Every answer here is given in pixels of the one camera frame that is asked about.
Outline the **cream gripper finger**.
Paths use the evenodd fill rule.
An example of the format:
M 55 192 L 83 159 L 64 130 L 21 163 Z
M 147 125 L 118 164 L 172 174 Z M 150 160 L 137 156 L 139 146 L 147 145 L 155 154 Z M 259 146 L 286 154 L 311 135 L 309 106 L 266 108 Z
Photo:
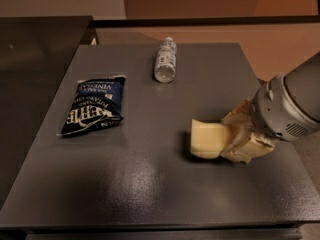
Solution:
M 233 108 L 226 116 L 221 119 L 223 130 L 227 134 L 238 134 L 244 132 L 249 134 L 251 131 L 250 104 L 242 103 Z
M 247 161 L 243 155 L 240 155 L 238 150 L 249 141 L 250 132 L 240 130 L 232 139 L 231 142 L 220 152 L 220 156 L 230 161 Z

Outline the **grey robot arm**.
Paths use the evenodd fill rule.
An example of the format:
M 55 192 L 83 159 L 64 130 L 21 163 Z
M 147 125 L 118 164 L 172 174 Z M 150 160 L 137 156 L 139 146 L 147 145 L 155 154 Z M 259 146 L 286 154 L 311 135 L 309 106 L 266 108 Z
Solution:
M 244 163 L 272 152 L 280 141 L 294 142 L 319 131 L 320 53 L 262 84 L 221 123 L 237 133 L 220 155 Z

